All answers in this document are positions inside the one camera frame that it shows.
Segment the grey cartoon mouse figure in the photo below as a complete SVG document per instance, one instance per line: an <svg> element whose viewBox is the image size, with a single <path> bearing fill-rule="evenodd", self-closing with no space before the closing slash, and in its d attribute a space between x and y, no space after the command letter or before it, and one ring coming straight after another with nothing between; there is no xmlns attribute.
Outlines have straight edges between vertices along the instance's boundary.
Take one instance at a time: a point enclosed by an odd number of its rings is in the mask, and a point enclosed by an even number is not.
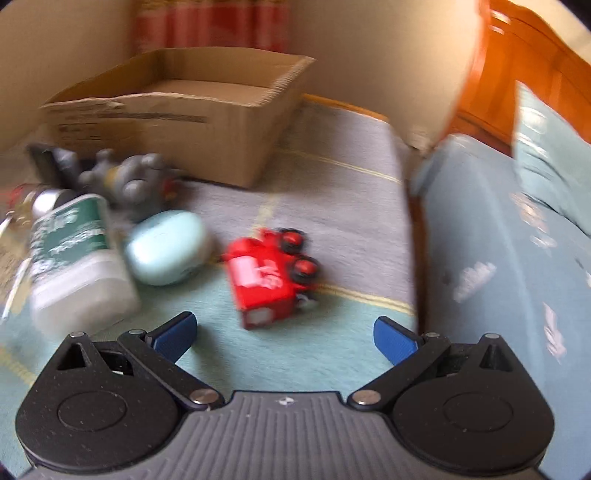
<svg viewBox="0 0 591 480"><path fill-rule="evenodd" d="M176 171L161 155L132 155L118 163L111 149L100 150L93 168L81 172L77 183L84 191L103 196L135 223L164 211L179 190Z"/></svg>

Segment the mint green round case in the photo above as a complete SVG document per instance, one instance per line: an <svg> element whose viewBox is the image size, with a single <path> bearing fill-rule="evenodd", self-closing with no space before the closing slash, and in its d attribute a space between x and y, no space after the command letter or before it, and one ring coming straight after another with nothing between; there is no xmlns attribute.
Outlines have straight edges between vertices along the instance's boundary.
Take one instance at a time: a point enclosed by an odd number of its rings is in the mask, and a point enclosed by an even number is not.
<svg viewBox="0 0 591 480"><path fill-rule="evenodd" d="M183 281L207 263L213 246L211 230L197 214L168 210L131 229L124 255L138 282L166 286Z"/></svg>

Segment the pink patterned curtain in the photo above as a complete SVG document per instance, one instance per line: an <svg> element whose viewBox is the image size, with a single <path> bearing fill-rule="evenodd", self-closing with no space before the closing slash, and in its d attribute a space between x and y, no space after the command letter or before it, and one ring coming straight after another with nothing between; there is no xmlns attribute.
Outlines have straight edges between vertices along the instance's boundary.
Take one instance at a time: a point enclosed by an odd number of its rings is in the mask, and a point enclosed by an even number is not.
<svg viewBox="0 0 591 480"><path fill-rule="evenodd" d="M287 1L171 0L134 3L134 50L247 47L287 51Z"/></svg>

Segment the clear plastic jar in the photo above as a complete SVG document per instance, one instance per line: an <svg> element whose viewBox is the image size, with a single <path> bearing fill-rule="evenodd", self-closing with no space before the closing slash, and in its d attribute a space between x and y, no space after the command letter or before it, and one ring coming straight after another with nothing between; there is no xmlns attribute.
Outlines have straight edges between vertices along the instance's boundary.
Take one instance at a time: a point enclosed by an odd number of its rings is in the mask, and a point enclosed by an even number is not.
<svg viewBox="0 0 591 480"><path fill-rule="evenodd" d="M1 323L17 315L29 296L29 231L11 216L1 222Z"/></svg>

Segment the orange wooden headboard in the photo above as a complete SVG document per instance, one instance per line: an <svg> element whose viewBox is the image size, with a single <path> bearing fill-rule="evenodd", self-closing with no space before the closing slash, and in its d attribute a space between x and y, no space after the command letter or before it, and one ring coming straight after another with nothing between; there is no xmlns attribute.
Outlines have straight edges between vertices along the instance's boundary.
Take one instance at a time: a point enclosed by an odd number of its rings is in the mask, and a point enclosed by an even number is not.
<svg viewBox="0 0 591 480"><path fill-rule="evenodd" d="M590 64L525 7L481 1L478 13L478 47L446 133L509 155L523 83L589 141Z"/></svg>

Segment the clear bottle yellow capsules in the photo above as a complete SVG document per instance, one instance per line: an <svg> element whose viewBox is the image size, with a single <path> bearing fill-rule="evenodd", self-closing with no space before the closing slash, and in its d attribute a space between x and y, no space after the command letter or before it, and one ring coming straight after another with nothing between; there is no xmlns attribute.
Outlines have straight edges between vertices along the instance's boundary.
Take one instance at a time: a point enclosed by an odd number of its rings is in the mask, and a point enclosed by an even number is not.
<svg viewBox="0 0 591 480"><path fill-rule="evenodd" d="M22 183L1 192L6 205L6 214L17 222L34 222L42 213L35 206L38 197L50 187L44 184Z"/></svg>

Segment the light blue pillow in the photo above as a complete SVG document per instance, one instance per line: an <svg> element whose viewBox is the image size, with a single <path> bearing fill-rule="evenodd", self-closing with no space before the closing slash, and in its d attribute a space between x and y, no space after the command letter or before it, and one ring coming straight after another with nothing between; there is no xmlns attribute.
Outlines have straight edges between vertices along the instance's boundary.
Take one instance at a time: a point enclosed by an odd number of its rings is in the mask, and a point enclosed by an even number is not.
<svg viewBox="0 0 591 480"><path fill-rule="evenodd" d="M590 144L524 83L512 151L523 192L590 233Z"/></svg>

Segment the white wall socket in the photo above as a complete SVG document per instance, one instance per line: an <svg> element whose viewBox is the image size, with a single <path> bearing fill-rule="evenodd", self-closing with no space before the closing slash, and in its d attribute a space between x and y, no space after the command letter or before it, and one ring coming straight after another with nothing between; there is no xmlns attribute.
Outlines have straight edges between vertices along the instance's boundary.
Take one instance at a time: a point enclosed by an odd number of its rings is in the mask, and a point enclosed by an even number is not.
<svg viewBox="0 0 591 480"><path fill-rule="evenodd" d="M431 139L429 132L422 127L413 127L408 131L408 144L415 150L425 152L430 149Z"/></svg>

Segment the grey green checked blanket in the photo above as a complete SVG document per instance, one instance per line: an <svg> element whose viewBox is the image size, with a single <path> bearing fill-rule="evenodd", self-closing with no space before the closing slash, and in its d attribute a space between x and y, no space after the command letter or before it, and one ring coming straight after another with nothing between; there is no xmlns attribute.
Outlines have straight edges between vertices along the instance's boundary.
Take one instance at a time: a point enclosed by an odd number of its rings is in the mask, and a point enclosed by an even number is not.
<svg viewBox="0 0 591 480"><path fill-rule="evenodd" d="M293 315L247 330L228 261L215 258L169 286L139 287L141 308L95 335L113 341L191 313L157 341L144 374L181 410L194 391L338 391L348 396L390 368L374 345L382 315L413 328L410 221L398 140L382 121L315 102L301 106L255 191L192 184L188 205L219 252L276 232L294 251L287 275L315 277Z"/></svg>

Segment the blue floral bed sheet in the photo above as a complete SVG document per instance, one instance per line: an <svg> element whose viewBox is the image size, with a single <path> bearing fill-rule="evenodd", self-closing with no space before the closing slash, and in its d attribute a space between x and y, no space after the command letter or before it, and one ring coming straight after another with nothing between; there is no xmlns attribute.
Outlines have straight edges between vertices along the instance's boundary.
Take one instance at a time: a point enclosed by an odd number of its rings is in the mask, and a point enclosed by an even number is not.
<svg viewBox="0 0 591 480"><path fill-rule="evenodd" d="M542 468L590 471L590 240L528 198L513 160L451 135L411 184L427 229L427 326L456 342L501 335L550 405Z"/></svg>

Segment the white green medical bottle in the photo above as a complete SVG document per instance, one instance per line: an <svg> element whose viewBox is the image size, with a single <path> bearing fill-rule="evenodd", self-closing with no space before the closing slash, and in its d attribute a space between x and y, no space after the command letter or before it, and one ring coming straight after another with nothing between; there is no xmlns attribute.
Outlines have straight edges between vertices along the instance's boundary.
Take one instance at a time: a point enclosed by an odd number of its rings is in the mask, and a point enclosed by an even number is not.
<svg viewBox="0 0 591 480"><path fill-rule="evenodd" d="M39 218L30 255L32 321L50 338L97 333L140 307L107 202L99 195L79 196Z"/></svg>

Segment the red toy train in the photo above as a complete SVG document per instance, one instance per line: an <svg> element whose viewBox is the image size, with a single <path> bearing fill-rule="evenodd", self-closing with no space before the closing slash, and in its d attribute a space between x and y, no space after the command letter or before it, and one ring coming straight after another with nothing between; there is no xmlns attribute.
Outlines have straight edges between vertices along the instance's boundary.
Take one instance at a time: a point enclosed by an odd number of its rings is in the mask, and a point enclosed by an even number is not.
<svg viewBox="0 0 591 480"><path fill-rule="evenodd" d="M222 253L243 328L266 327L315 306L322 266L305 254L307 241L301 230L261 228Z"/></svg>

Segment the open cardboard box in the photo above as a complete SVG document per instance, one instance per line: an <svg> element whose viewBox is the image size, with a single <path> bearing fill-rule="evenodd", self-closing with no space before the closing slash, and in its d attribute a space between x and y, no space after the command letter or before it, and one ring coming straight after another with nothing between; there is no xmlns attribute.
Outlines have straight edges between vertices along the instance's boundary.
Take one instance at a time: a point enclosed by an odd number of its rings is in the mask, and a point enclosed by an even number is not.
<svg viewBox="0 0 591 480"><path fill-rule="evenodd" d="M314 58L238 47L153 50L40 108L55 145L157 153L191 178L249 189L301 103Z"/></svg>

